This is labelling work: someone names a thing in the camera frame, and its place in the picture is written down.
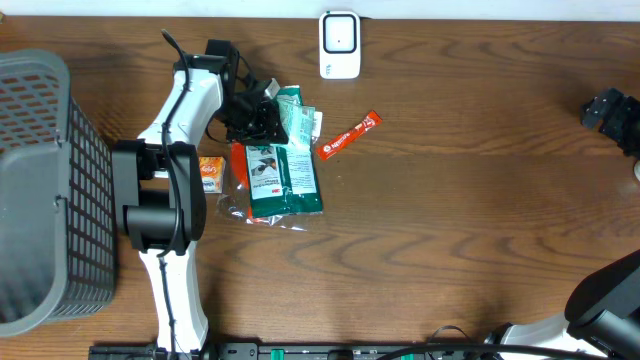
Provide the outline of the mint green wipes pack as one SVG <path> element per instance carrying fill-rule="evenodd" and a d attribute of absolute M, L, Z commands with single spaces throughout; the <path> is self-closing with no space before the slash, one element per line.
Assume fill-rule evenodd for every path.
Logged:
<path fill-rule="evenodd" d="M 287 147 L 307 151 L 311 147 L 315 108 L 304 106 L 298 96 L 278 95 L 282 126 L 288 135 Z"/>

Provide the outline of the orange tissue pack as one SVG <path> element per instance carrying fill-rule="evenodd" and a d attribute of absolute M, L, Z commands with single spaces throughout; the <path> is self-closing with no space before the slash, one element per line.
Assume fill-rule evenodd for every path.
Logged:
<path fill-rule="evenodd" d="M 223 190 L 226 160 L 221 156 L 200 157 L 199 169 L 206 194 L 220 194 Z"/>

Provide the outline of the green grip gloves package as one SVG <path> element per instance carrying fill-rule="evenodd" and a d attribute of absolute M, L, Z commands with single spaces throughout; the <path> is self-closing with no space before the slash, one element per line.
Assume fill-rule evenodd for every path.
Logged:
<path fill-rule="evenodd" d="M 308 106 L 297 85 L 281 88 L 278 95 L 298 96 L 302 104 Z M 323 211 L 311 154 L 316 120 L 315 109 L 311 147 L 307 151 L 290 149 L 287 144 L 245 148 L 250 212 L 253 218 L 317 214 Z"/>

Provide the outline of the red dustpan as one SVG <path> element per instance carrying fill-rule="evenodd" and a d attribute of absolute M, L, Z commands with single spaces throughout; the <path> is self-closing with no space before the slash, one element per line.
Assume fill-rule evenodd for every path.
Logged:
<path fill-rule="evenodd" d="M 246 147 L 239 143 L 231 146 L 229 157 L 230 175 L 228 176 L 228 183 L 217 201 L 217 212 L 228 219 L 249 225 L 307 230 L 309 228 L 309 218 L 322 214 L 324 204 L 323 211 L 317 214 L 296 214 L 268 218 L 253 218 L 251 216 L 245 157 Z"/>

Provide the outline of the red snack stick packet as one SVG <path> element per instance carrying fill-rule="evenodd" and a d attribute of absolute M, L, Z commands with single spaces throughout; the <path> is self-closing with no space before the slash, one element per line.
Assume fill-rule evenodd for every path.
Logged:
<path fill-rule="evenodd" d="M 336 155 L 341 150 L 346 148 L 348 145 L 353 143 L 360 136 L 365 134 L 372 128 L 380 125 L 382 122 L 382 118 L 380 115 L 371 110 L 362 121 L 360 121 L 357 125 L 355 125 L 349 131 L 338 135 L 336 138 L 331 141 L 325 143 L 324 145 L 318 147 L 316 149 L 316 154 L 321 160 L 327 160 L 330 157 Z"/>

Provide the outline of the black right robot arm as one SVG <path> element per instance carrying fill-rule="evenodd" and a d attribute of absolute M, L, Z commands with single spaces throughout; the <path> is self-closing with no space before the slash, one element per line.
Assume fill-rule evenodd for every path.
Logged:
<path fill-rule="evenodd" d="M 580 122 L 639 157 L 639 100 L 609 88 L 581 106 Z M 598 359 L 639 357 L 639 252 L 634 251 L 587 276 L 562 314 L 530 323 L 506 323 L 490 333 L 487 345 L 540 350 L 489 354 L 489 359 L 551 359 L 551 351 Z"/>

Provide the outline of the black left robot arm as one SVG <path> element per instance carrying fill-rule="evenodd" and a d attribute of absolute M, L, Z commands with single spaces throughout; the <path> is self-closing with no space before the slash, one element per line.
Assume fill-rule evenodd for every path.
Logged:
<path fill-rule="evenodd" d="M 152 358 L 213 359 L 195 256 L 207 217 L 198 145 L 213 120 L 231 143 L 285 144 L 289 137 L 270 81 L 241 75 L 247 62 L 231 42 L 211 39 L 193 54 L 163 36 L 178 54 L 173 87 L 149 127 L 112 150 L 116 224 L 151 282 L 159 322 Z"/>

